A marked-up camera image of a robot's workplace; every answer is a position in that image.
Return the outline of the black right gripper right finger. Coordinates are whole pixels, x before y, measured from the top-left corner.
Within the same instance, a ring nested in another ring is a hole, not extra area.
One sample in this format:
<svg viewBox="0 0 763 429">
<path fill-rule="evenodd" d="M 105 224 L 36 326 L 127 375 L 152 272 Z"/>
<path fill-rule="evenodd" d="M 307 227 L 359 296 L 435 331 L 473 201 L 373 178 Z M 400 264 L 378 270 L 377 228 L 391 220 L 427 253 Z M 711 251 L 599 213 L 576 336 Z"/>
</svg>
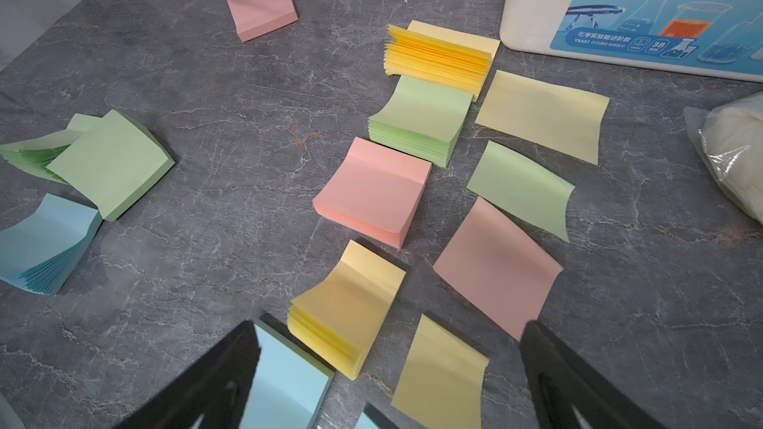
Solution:
<svg viewBox="0 0 763 429">
<path fill-rule="evenodd" d="M 661 428 L 663 426 L 574 353 L 539 321 L 520 340 L 538 426 Z"/>
</svg>

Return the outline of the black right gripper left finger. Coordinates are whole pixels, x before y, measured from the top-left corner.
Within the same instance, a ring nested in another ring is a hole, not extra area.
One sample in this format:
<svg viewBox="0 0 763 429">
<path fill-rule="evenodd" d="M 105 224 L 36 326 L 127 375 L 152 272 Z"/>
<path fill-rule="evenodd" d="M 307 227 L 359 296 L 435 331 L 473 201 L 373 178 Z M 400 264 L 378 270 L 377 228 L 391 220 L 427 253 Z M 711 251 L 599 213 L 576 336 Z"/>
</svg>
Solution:
<svg viewBox="0 0 763 429">
<path fill-rule="evenodd" d="M 119 428 L 238 428 L 260 345 L 252 320 L 238 324 Z"/>
</svg>

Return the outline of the pink memo pad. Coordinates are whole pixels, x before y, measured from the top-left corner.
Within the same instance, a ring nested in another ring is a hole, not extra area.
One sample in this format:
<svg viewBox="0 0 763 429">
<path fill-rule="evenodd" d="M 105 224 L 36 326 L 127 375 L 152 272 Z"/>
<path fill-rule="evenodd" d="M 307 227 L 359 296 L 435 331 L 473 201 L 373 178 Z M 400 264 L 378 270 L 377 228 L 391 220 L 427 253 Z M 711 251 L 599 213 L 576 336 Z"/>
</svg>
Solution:
<svg viewBox="0 0 763 429">
<path fill-rule="evenodd" d="M 285 27 L 298 20 L 293 0 L 227 0 L 240 41 Z"/>
<path fill-rule="evenodd" d="M 430 171 L 427 161 L 357 137 L 313 206 L 324 218 L 401 249 Z"/>
</svg>

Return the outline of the blue memo pad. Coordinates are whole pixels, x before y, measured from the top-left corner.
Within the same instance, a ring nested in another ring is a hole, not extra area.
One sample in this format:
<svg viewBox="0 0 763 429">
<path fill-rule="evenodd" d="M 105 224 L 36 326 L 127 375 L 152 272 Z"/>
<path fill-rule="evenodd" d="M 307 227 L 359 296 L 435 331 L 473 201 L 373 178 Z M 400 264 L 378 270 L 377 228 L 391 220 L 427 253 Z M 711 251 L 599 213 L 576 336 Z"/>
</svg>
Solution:
<svg viewBox="0 0 763 429">
<path fill-rule="evenodd" d="M 39 295 L 58 293 L 103 219 L 82 204 L 47 194 L 40 206 L 1 232 L 1 280 Z"/>
<path fill-rule="evenodd" d="M 242 428 L 313 426 L 335 375 L 333 367 L 256 320 L 258 368 L 240 421 Z"/>
</svg>

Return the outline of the torn pink memo page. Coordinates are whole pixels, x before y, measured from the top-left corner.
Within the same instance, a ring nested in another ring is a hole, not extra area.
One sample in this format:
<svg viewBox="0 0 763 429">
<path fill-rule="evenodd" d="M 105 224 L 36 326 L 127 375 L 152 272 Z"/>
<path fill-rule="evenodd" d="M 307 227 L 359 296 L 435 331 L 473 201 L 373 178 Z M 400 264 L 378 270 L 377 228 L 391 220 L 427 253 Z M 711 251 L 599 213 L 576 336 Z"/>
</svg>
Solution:
<svg viewBox="0 0 763 429">
<path fill-rule="evenodd" d="M 564 268 L 505 214 L 479 198 L 435 272 L 516 340 L 538 319 Z"/>
</svg>

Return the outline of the yellow memo pad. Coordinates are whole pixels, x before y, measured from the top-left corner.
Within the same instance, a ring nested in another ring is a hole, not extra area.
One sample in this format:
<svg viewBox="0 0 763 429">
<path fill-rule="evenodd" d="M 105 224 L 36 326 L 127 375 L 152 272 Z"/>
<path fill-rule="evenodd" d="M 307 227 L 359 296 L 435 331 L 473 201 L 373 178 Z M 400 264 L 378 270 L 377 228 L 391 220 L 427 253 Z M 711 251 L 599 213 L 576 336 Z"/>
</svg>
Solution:
<svg viewBox="0 0 763 429">
<path fill-rule="evenodd" d="M 326 279 L 292 300 L 288 330 L 353 381 L 403 278 L 401 268 L 351 240 Z"/>
<path fill-rule="evenodd" d="M 477 100 L 500 42 L 412 21 L 407 29 L 387 26 L 383 67 L 387 75 L 405 75 L 466 91 Z"/>
</svg>

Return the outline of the torn blue memo page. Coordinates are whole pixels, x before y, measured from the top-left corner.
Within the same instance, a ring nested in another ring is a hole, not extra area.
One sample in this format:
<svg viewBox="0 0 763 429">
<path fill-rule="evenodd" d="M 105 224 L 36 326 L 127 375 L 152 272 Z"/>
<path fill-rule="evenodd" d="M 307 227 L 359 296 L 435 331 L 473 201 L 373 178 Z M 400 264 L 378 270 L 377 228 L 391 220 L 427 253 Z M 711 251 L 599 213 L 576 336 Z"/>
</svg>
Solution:
<svg viewBox="0 0 763 429">
<path fill-rule="evenodd" d="M 359 417 L 355 429 L 397 429 L 397 425 L 383 415 L 379 409 L 367 405 Z"/>
</svg>

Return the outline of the torn green memo page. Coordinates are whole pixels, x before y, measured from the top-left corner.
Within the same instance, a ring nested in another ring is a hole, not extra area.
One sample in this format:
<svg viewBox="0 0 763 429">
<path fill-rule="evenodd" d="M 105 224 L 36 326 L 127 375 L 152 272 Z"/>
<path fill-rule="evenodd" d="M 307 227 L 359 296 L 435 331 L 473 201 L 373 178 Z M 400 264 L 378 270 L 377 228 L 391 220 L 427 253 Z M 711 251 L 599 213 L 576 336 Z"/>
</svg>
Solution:
<svg viewBox="0 0 763 429">
<path fill-rule="evenodd" d="M 534 160 L 490 141 L 467 189 L 512 216 L 569 241 L 566 211 L 574 186 Z"/>
</svg>

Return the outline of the torn yellow memo page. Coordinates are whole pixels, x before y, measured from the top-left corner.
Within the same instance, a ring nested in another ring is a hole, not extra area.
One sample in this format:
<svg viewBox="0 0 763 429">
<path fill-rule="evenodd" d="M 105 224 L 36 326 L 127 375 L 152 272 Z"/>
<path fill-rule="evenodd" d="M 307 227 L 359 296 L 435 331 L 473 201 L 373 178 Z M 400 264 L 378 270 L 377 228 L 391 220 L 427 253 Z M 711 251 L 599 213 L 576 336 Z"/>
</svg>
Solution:
<svg viewBox="0 0 763 429">
<path fill-rule="evenodd" d="M 596 165 L 610 98 L 497 71 L 476 123 Z"/>
</svg>

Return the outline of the small green memo pad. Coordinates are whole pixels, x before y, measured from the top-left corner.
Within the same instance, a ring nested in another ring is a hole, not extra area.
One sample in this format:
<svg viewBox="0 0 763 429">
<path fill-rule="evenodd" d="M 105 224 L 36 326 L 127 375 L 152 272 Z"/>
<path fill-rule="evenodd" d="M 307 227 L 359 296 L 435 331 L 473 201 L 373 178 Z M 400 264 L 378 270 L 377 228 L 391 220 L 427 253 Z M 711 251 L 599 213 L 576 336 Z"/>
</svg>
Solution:
<svg viewBox="0 0 763 429">
<path fill-rule="evenodd" d="M 3 144 L 1 156 L 27 174 L 67 185 L 66 180 L 48 170 L 47 166 L 100 120 L 98 116 L 76 113 L 64 130 L 39 138 Z"/>
</svg>

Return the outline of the white storage box blue lid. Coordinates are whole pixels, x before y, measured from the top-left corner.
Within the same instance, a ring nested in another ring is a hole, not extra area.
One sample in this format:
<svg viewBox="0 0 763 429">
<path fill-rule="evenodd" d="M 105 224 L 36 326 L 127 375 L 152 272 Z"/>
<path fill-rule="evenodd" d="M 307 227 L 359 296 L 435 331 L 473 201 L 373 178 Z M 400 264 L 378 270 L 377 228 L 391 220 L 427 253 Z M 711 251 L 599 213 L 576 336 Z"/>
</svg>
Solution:
<svg viewBox="0 0 763 429">
<path fill-rule="evenodd" d="M 762 0 L 506 0 L 509 49 L 761 81 Z"/>
</svg>

